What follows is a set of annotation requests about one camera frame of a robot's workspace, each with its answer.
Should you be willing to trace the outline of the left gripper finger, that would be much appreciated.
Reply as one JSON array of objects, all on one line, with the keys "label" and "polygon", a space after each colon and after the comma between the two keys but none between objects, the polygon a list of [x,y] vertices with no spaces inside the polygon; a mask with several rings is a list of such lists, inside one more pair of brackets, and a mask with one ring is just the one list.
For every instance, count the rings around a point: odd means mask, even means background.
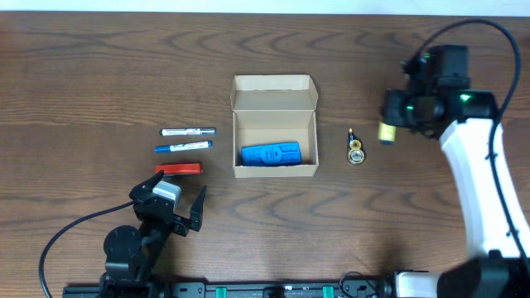
[{"label": "left gripper finger", "polygon": [[158,171],[151,178],[132,188],[129,198],[135,202],[145,202],[153,196],[153,189],[162,181],[164,171]]},{"label": "left gripper finger", "polygon": [[202,219],[204,212],[204,202],[206,196],[207,186],[204,185],[198,194],[195,202],[190,208],[190,226],[189,229],[199,232],[202,227]]}]

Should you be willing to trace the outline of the yellow highlighter pen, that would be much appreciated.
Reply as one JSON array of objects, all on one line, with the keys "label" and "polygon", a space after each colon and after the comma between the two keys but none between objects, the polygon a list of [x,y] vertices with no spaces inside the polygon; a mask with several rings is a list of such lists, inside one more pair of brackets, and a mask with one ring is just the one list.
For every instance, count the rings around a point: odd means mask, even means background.
[{"label": "yellow highlighter pen", "polygon": [[378,126],[378,139],[383,145],[392,145],[395,142],[396,128],[384,122]]}]

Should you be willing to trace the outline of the blue magnetic whiteboard eraser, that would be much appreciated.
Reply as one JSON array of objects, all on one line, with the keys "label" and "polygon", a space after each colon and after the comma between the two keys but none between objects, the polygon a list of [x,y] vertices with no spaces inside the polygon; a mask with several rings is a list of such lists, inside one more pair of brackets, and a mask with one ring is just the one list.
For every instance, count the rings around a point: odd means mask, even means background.
[{"label": "blue magnetic whiteboard eraser", "polygon": [[243,166],[298,166],[302,163],[298,142],[243,147]]}]

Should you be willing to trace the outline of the cardboard box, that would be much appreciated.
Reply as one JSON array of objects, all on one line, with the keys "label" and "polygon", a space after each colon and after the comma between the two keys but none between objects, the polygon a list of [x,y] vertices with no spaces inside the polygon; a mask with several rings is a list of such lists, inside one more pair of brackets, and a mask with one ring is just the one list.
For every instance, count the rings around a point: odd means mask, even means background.
[{"label": "cardboard box", "polygon": [[[319,166],[316,107],[319,94],[308,74],[236,75],[233,112],[233,170],[237,178],[312,177]],[[246,166],[245,147],[296,142],[301,163]]]}]

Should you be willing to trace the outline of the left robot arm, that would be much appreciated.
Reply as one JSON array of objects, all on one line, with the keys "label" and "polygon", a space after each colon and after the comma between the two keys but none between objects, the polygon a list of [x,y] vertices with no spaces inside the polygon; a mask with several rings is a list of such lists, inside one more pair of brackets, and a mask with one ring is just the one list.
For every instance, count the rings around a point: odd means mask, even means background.
[{"label": "left robot arm", "polygon": [[186,218],[175,214],[181,188],[165,182],[163,176],[158,171],[129,193],[140,227],[119,226],[105,238],[100,297],[171,296],[170,284],[154,268],[172,234],[185,237],[189,231],[200,231],[207,187],[202,187]]}]

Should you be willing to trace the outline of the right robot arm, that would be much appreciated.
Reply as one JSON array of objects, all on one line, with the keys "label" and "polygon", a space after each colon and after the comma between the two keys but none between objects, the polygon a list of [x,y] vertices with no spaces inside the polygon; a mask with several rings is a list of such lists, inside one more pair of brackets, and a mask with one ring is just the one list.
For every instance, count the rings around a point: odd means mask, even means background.
[{"label": "right robot arm", "polygon": [[398,127],[436,139],[454,176],[465,221],[467,259],[440,274],[396,272],[392,297],[527,297],[529,226],[504,156],[503,129],[489,91],[473,90],[465,46],[433,46],[405,65],[404,90],[385,94],[379,138]]}]

